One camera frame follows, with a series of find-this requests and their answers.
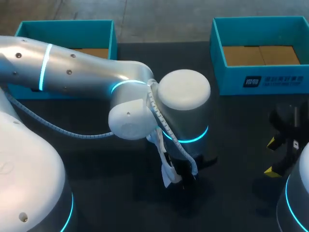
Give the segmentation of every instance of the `cardboard box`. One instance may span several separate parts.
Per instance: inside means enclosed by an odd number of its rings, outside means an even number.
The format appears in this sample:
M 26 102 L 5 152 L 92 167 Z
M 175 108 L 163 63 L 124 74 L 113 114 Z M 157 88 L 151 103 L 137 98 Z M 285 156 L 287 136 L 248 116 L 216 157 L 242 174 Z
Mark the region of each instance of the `cardboard box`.
M 75 49 L 93 56 L 117 59 L 117 38 L 112 20 L 24 21 L 15 36 Z M 60 94 L 8 85 L 16 99 L 67 99 Z
M 309 26 L 301 16 L 214 18 L 221 95 L 309 93 Z
M 292 46 L 223 47 L 228 66 L 298 65 Z

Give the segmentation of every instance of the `silver robot arm segment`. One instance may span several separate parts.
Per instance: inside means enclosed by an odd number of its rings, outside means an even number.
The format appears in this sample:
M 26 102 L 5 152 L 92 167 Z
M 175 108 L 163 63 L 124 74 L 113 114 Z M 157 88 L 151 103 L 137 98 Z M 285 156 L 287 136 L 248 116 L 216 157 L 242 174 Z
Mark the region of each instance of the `silver robot arm segment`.
M 101 59 L 36 40 L 0 36 L 0 83 L 71 96 L 111 97 L 112 88 L 153 78 L 148 66 L 135 61 Z

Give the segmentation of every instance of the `white cylindrical robot link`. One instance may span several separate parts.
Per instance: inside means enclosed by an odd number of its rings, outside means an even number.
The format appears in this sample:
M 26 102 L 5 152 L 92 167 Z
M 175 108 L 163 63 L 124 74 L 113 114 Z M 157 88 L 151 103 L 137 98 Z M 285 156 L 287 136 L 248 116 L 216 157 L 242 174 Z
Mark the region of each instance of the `white cylindrical robot link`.
M 158 85 L 157 105 L 184 149 L 193 157 L 205 149 L 209 124 L 208 100 L 211 87 L 205 76 L 193 70 L 177 70 L 163 77 Z M 167 152 L 174 158 L 186 158 L 175 148 L 166 131 Z

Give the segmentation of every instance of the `logo on box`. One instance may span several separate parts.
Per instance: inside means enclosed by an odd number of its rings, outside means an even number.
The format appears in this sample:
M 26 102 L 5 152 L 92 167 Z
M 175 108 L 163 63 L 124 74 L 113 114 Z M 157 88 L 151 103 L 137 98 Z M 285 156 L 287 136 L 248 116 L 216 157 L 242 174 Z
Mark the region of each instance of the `logo on box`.
M 261 76 L 247 76 L 243 83 L 244 88 L 258 87 L 261 82 Z

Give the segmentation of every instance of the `cable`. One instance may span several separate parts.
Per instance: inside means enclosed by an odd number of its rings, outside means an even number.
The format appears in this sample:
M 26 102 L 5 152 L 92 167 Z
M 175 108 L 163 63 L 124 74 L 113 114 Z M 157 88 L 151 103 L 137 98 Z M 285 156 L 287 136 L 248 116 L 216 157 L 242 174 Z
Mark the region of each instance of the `cable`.
M 168 133 L 168 135 L 171 137 L 172 141 L 174 142 L 174 144 L 176 145 L 176 147 L 178 148 L 178 150 L 183 154 L 183 156 L 185 156 L 189 162 L 191 163 L 191 173 L 193 176 L 195 176 L 198 173 L 197 170 L 197 163 L 195 162 L 195 160 L 186 152 L 186 150 L 183 148 L 183 146 L 178 142 L 176 136 L 174 135 L 173 131 L 171 130 L 171 128 L 169 127 L 168 123 L 166 122 L 166 120 L 164 119 L 163 115 L 161 114 L 161 112 L 159 111 L 156 103 L 155 103 L 155 99 L 153 96 L 153 91 L 151 89 L 152 85 L 157 84 L 157 82 L 154 79 L 150 79 L 147 83 L 147 85 L 149 86 L 148 88 L 148 97 L 151 103 L 151 106 L 154 109 L 154 112 L 156 114 L 156 116 L 158 117 L 158 119 L 160 120 L 160 122 L 162 123 L 164 129 L 166 130 L 166 132 Z
M 25 107 L 22 103 L 17 101 L 15 98 L 13 98 L 9 93 L 5 93 L 5 96 L 7 97 L 7 99 L 13 105 L 18 107 L 22 111 L 24 111 L 26 114 L 28 114 L 29 116 L 31 116 L 35 120 L 39 121 L 43 125 L 51 128 L 51 129 L 53 129 L 55 131 L 58 131 L 58 132 L 60 132 L 62 134 L 65 134 L 67 136 L 70 136 L 70 137 L 73 137 L 73 138 L 78 138 L 78 139 L 102 139 L 102 138 L 106 138 L 106 137 L 114 135 L 113 132 L 109 132 L 109 133 L 105 133 L 105 134 L 96 134 L 96 135 L 83 135 L 83 134 L 76 134 L 76 133 L 69 132 L 67 130 L 61 129 L 60 127 L 57 127 L 57 126 L 51 124 L 50 122 L 44 120 L 43 118 L 41 118 L 40 116 L 38 116 L 37 114 L 35 114 L 31 110 L 29 110 L 27 107 Z

